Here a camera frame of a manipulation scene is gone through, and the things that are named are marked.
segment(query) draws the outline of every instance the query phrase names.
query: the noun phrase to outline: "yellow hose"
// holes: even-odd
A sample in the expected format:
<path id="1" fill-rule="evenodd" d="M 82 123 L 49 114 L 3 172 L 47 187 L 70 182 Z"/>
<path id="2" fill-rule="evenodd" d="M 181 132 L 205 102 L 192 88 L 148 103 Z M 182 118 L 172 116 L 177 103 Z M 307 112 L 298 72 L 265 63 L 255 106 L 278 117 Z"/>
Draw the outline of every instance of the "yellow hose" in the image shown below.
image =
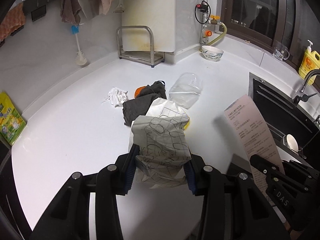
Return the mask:
<path id="1" fill-rule="evenodd" d="M 218 37 L 216 37 L 214 40 L 210 41 L 208 44 L 206 44 L 207 46 L 211 46 L 212 44 L 214 44 L 216 41 L 220 40 L 224 35 L 226 35 L 227 33 L 227 27 L 224 23 L 221 23 L 222 27 L 223 27 L 223 33 L 221 33 Z"/>

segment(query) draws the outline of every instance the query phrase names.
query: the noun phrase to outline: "orange object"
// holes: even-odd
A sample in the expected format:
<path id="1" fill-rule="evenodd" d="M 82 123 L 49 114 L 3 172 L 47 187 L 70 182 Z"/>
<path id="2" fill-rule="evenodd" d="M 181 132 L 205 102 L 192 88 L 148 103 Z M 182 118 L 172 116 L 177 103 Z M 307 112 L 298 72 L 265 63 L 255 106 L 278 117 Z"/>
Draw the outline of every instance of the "orange object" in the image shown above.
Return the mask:
<path id="1" fill-rule="evenodd" d="M 15 30 L 26 23 L 26 17 L 22 11 L 23 3 L 19 3 L 11 9 L 0 23 L 0 41 L 3 41 Z"/>
<path id="2" fill-rule="evenodd" d="M 218 15 L 210 15 L 210 18 L 213 20 L 220 20 L 220 16 Z"/>
<path id="3" fill-rule="evenodd" d="M 134 98 L 136 98 L 138 96 L 138 94 L 140 94 L 141 90 L 144 89 L 146 86 L 143 87 L 139 87 L 136 89 L 135 93 L 134 93 Z"/>
<path id="4" fill-rule="evenodd" d="M 205 36 L 210 37 L 212 35 L 212 31 L 205 31 L 204 33 Z"/>

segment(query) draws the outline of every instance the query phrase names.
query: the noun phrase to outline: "orange towel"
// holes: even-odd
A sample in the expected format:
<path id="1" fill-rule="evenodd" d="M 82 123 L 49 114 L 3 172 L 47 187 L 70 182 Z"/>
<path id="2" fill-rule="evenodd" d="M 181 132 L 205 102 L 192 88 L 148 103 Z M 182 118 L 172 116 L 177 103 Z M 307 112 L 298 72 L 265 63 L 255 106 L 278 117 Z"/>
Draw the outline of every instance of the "orange towel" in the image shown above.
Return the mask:
<path id="1" fill-rule="evenodd" d="M 0 42 L 26 23 L 26 17 L 22 11 L 22 6 L 23 3 L 19 3 L 4 17 L 0 24 Z"/>

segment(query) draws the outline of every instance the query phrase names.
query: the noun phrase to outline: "white bowl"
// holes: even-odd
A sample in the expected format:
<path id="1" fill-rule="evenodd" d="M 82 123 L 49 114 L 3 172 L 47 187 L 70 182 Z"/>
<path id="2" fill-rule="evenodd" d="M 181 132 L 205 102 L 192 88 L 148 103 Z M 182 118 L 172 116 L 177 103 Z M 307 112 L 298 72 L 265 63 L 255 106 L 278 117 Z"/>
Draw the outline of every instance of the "white bowl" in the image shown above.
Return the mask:
<path id="1" fill-rule="evenodd" d="M 223 55 L 223 50 L 212 46 L 202 46 L 202 54 L 207 60 L 218 61 Z"/>

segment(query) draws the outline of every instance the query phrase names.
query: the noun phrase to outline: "dish rack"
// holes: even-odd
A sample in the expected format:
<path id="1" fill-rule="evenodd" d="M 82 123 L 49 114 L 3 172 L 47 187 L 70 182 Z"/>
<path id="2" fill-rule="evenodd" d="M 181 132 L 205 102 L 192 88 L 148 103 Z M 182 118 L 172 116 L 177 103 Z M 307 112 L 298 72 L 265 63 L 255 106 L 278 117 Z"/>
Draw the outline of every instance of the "dish rack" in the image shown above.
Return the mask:
<path id="1" fill-rule="evenodd" d="M 149 51 L 124 51 L 122 41 L 120 43 L 119 33 L 122 29 L 146 29 L 150 36 L 150 52 Z M 119 59 L 127 59 L 151 66 L 164 62 L 164 52 L 155 51 L 155 40 L 153 32 L 148 26 L 121 26 L 116 31 L 116 39 L 118 46 Z"/>

